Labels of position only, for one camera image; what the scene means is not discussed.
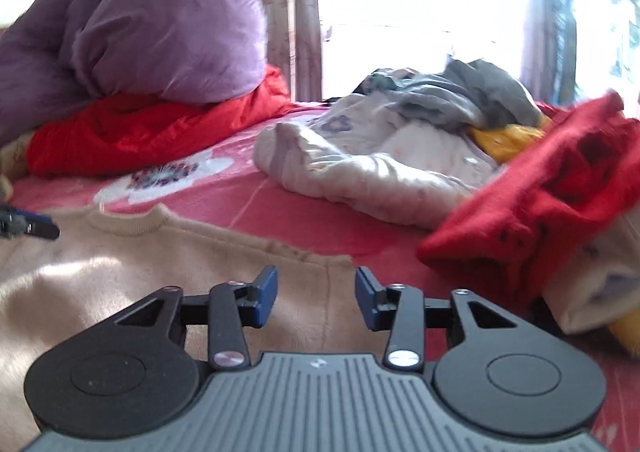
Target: pink bedspread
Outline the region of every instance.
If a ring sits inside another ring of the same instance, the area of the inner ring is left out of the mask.
[[[289,119],[313,118],[323,108],[292,113]],[[451,289],[471,286],[438,277],[414,255],[424,231],[390,225],[344,204],[312,199],[281,189],[252,162],[256,125],[201,153],[120,179],[28,177],[15,185],[15,205],[35,211],[104,202],[110,211],[136,213],[165,203],[180,216],[256,236],[280,239],[324,255],[348,254],[368,266],[383,284],[403,282],[429,297],[448,297]],[[429,331],[430,358],[446,349],[444,334]],[[607,382],[607,401],[593,432],[614,452],[640,448],[640,364],[607,350],[593,339],[580,340],[600,363]]]

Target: purple comforter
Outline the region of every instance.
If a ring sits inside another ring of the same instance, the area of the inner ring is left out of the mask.
[[[36,0],[0,36],[0,145],[94,98],[204,104],[264,77],[260,0]]]

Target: gray ribbed panel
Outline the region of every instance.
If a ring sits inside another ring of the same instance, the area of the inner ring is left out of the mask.
[[[556,444],[501,442],[466,429],[419,376],[371,355],[265,353],[218,374],[180,418],[146,435],[91,442],[48,432],[29,452],[597,452],[584,434]]]

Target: ribbed neckline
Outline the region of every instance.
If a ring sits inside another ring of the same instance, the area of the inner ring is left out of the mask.
[[[158,230],[172,216],[171,211],[159,203],[148,212],[142,214],[107,213],[100,206],[90,212],[87,219],[91,226],[111,234],[139,236]]]

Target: red blanket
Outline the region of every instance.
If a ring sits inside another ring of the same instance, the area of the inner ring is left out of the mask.
[[[493,284],[511,302],[538,296],[576,248],[640,199],[640,122],[622,109],[613,94],[562,112],[421,243],[418,258]]]
[[[251,93],[207,106],[118,94],[38,129],[27,163],[40,176],[126,174],[189,156],[295,108],[273,66]]]

